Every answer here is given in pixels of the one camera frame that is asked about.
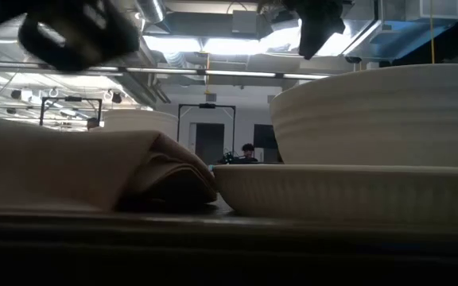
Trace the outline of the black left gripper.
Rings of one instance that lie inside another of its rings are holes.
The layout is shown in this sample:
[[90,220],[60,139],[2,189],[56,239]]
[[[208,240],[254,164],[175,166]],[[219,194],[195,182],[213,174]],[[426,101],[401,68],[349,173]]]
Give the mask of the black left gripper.
[[61,72],[79,72],[139,50],[138,30],[111,0],[46,0],[26,13],[18,40]]

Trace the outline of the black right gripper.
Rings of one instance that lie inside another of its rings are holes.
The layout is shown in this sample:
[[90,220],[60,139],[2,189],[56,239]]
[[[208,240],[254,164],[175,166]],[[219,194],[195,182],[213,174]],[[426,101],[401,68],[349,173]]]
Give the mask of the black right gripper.
[[334,34],[342,34],[343,0],[259,0],[258,12],[266,7],[282,7],[295,11],[301,19],[301,39],[298,54],[306,60],[314,57]]

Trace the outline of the white ribbed bowl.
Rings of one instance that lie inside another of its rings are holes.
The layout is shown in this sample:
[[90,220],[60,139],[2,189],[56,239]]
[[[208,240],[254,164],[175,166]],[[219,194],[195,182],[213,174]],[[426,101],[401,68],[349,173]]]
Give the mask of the white ribbed bowl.
[[458,64],[317,79],[277,95],[270,116],[288,164],[458,167]]

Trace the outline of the white ceramic mug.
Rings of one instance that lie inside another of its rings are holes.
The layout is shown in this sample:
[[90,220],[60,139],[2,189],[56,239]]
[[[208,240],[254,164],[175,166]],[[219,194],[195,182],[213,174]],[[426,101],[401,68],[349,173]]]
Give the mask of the white ceramic mug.
[[178,117],[154,110],[108,110],[103,113],[105,132],[159,131],[177,140]]

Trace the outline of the beige cloth napkin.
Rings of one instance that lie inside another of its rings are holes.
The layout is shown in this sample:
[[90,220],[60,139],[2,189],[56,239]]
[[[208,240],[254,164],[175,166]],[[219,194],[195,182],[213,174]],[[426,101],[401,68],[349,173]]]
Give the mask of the beige cloth napkin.
[[217,199],[196,155],[158,131],[60,132],[0,119],[0,209],[144,211]]

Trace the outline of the white ribbed plate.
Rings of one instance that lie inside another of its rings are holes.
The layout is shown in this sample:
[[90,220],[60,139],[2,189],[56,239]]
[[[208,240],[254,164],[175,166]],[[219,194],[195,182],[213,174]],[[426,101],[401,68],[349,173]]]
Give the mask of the white ribbed plate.
[[228,164],[213,172],[241,215],[458,226],[458,167]]

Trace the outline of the dark oval tray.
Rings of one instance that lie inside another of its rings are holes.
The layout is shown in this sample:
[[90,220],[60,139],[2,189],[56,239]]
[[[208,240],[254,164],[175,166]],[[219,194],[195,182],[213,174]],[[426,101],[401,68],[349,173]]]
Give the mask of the dark oval tray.
[[458,286],[458,227],[0,208],[0,286]]

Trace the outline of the long ceiling light bar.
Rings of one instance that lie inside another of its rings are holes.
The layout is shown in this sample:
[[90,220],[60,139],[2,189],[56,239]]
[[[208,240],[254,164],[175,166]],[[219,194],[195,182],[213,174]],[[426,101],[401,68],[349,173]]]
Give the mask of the long ceiling light bar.
[[[22,62],[0,62],[0,68],[5,69],[41,69],[53,70],[56,68],[49,64],[35,64]],[[212,69],[195,69],[195,68],[144,68],[144,67],[92,67],[85,69],[86,72],[105,72],[105,73],[150,73],[162,75],[215,75],[215,76],[234,76],[234,77],[254,77],[266,79],[300,79],[315,80],[330,77],[329,74],[300,74],[300,73],[283,73],[269,71],[236,71],[236,70],[212,70]]]

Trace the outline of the black monitor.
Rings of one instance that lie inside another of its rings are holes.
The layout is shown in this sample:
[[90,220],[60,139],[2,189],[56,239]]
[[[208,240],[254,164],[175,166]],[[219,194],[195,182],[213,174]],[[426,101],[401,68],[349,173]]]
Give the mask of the black monitor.
[[272,125],[254,125],[254,147],[261,149],[277,149],[278,144],[275,138]]

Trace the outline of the dark door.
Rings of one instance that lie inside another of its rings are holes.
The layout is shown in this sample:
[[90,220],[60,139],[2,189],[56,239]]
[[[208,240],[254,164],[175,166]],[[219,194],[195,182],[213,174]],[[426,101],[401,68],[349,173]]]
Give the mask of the dark door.
[[196,124],[196,155],[207,165],[216,163],[223,156],[224,124]]

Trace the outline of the black metal rig frame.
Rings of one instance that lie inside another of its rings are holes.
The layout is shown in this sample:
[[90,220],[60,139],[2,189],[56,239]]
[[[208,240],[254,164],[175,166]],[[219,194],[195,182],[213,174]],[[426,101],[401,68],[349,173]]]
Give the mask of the black metal rig frame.
[[199,104],[187,104],[187,103],[180,103],[178,104],[177,107],[177,139],[176,141],[180,143],[180,122],[181,122],[181,117],[183,116],[181,113],[181,109],[184,106],[188,107],[195,107],[199,109],[225,109],[225,108],[230,108],[233,111],[233,114],[231,117],[232,119],[232,142],[231,142],[231,152],[235,152],[235,123],[236,123],[236,114],[237,114],[237,107],[232,106],[232,105],[217,105],[214,103],[199,103]]
[[103,107],[103,100],[102,99],[91,99],[91,98],[83,98],[79,96],[64,96],[64,97],[50,97],[45,96],[41,98],[41,109],[40,109],[40,117],[39,117],[39,126],[44,125],[45,120],[45,112],[52,107],[55,107],[59,110],[64,109],[63,106],[58,106],[58,101],[65,101],[65,102],[97,102],[98,106],[94,108],[96,111],[97,122],[101,121],[102,117],[102,107]]

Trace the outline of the shiny rectangular air duct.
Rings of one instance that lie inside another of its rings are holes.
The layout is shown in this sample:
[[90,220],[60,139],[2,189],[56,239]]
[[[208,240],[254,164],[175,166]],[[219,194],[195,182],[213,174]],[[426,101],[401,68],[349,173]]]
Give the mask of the shiny rectangular air duct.
[[396,60],[458,22],[458,0],[355,0],[364,22],[342,52],[369,60]]

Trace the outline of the silver corrugated air duct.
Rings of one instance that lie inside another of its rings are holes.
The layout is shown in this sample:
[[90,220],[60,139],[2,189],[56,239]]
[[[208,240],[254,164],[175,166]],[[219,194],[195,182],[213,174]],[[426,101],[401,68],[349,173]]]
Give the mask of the silver corrugated air duct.
[[[143,38],[143,32],[145,28],[165,20],[166,9],[162,0],[111,0],[111,2],[138,31],[138,50],[119,58],[115,63],[127,68],[156,68],[157,61]],[[170,102],[161,89],[157,74],[125,71],[117,80],[137,103],[155,107],[157,102]]]

